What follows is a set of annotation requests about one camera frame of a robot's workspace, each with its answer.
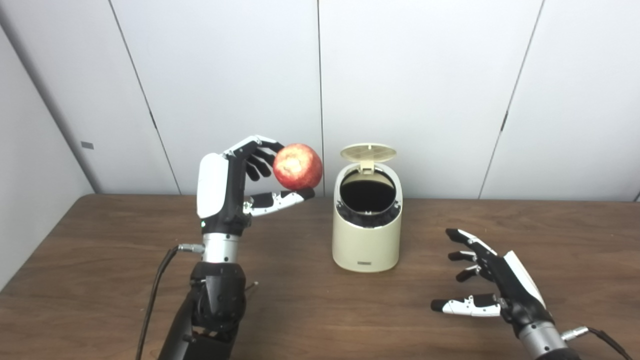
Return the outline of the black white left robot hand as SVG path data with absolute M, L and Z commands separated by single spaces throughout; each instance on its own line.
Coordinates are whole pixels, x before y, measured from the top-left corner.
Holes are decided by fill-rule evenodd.
M 245 196 L 246 179 L 258 182 L 270 176 L 275 176 L 284 190 Z M 208 153 L 199 162 L 196 190 L 201 232 L 240 236 L 254 217 L 313 198 L 322 177 L 322 160 L 304 144 L 284 146 L 269 137 L 253 135 L 222 153 Z

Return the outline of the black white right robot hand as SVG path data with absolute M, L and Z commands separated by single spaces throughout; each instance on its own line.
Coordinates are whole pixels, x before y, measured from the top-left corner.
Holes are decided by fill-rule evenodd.
M 467 251 L 448 254 L 450 261 L 469 261 L 473 265 L 457 274 L 459 283 L 482 277 L 497 287 L 496 293 L 436 299 L 430 303 L 434 312 L 469 317 L 501 317 L 518 335 L 535 322 L 553 323 L 544 299 L 514 251 L 499 255 L 477 236 L 459 228 L 446 228 L 450 241 L 462 244 Z

